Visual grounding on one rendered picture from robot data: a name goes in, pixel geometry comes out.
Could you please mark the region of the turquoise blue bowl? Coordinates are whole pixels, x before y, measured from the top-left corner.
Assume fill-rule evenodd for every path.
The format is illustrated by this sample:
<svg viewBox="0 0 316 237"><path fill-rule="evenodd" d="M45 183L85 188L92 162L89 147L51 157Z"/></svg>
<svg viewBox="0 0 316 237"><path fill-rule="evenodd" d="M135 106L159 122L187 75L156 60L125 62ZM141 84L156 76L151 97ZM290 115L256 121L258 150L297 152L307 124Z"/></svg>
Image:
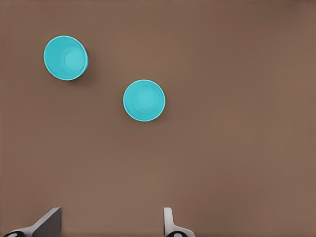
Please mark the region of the turquoise blue bowl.
<svg viewBox="0 0 316 237"><path fill-rule="evenodd" d="M149 122L157 119L164 111L166 97L162 87L148 79L132 82L122 98L125 112L134 120Z"/></svg>
<svg viewBox="0 0 316 237"><path fill-rule="evenodd" d="M88 54L83 44L71 36L57 36L45 46L43 61L57 79L70 81L82 76L88 68Z"/></svg>

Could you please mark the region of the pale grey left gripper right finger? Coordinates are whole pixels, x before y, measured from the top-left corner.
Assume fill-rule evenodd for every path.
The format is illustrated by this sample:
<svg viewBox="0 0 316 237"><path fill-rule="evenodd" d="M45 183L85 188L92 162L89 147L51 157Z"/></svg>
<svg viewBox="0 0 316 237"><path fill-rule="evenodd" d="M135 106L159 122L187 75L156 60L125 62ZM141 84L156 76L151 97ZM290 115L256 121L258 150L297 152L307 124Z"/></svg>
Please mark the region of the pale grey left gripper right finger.
<svg viewBox="0 0 316 237"><path fill-rule="evenodd" d="M174 223L173 212L170 207L163 209L164 237L195 237L193 231L177 226Z"/></svg>

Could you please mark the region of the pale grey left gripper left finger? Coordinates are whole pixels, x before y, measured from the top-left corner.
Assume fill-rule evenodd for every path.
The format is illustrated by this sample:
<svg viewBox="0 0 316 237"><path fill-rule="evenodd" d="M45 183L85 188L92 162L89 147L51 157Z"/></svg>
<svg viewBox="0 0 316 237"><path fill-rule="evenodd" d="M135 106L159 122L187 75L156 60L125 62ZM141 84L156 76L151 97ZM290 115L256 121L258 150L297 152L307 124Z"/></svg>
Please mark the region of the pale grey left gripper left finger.
<svg viewBox="0 0 316 237"><path fill-rule="evenodd" d="M3 237L60 237L62 208L54 207L31 226L13 230Z"/></svg>

